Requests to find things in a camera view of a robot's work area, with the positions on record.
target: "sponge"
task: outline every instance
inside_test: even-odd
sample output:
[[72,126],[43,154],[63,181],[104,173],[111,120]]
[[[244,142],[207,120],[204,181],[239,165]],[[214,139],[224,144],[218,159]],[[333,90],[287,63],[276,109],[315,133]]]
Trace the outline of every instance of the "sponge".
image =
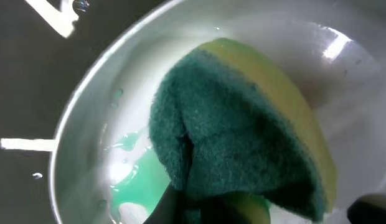
[[189,201],[240,192],[313,221],[332,209],[336,170],[311,109],[272,61],[237,41],[202,44],[166,74],[149,136]]

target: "green scouring pad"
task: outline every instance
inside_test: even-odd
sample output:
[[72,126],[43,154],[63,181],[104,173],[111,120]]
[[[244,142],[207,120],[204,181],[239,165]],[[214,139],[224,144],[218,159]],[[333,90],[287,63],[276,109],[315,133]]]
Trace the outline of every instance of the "green scouring pad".
[[332,209],[336,170],[316,118],[283,72],[247,45],[217,39],[182,58],[156,93],[149,134],[189,201],[244,195],[237,207],[247,209],[237,210],[248,223],[258,223],[253,206],[263,210],[255,197],[313,221]]

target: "metal pot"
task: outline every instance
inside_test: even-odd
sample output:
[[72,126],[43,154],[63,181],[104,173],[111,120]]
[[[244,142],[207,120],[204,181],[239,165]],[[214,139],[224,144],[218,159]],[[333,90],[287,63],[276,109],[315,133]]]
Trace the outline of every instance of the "metal pot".
[[[348,223],[344,211],[358,197],[386,194],[386,0],[173,0],[124,32],[73,93],[50,162],[59,223],[115,223],[114,188],[140,172],[162,76],[217,37],[267,54],[312,106],[339,172],[336,209],[325,223]],[[125,134],[142,137],[127,146],[119,141]],[[147,175],[164,173],[152,170]],[[159,182],[140,186],[154,204],[166,177]],[[132,202],[116,208],[123,223],[150,214]]]

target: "water droplet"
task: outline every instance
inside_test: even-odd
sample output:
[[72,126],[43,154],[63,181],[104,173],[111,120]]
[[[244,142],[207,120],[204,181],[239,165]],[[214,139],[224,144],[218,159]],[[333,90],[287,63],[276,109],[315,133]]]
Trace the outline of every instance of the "water droplet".
[[42,174],[41,173],[35,173],[35,174],[32,174],[32,177],[37,180],[37,179],[40,179],[42,178]]
[[118,147],[124,149],[126,151],[130,151],[135,147],[136,142],[140,133],[128,133],[123,136],[121,140],[119,140],[113,147]]
[[104,199],[100,200],[98,203],[99,208],[104,208],[106,207],[106,205],[107,205],[107,201]]
[[84,12],[87,11],[88,7],[89,7],[89,3],[87,0],[74,0],[72,2],[72,7],[73,7],[73,10],[74,12],[81,16]]
[[118,89],[118,90],[116,90],[116,91],[114,92],[114,94],[113,94],[114,99],[120,98],[120,97],[123,95],[123,93],[124,93],[124,90],[121,89],[121,88]]

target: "dark countertop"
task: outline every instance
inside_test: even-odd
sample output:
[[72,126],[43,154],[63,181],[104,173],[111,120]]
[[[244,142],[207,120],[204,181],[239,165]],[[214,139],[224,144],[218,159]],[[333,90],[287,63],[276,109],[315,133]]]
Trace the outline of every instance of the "dark countertop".
[[[54,135],[89,66],[127,27],[162,0],[90,1],[64,39],[23,0],[0,0],[0,138]],[[48,152],[0,150],[0,223],[55,223]],[[43,178],[35,179],[39,172]]]

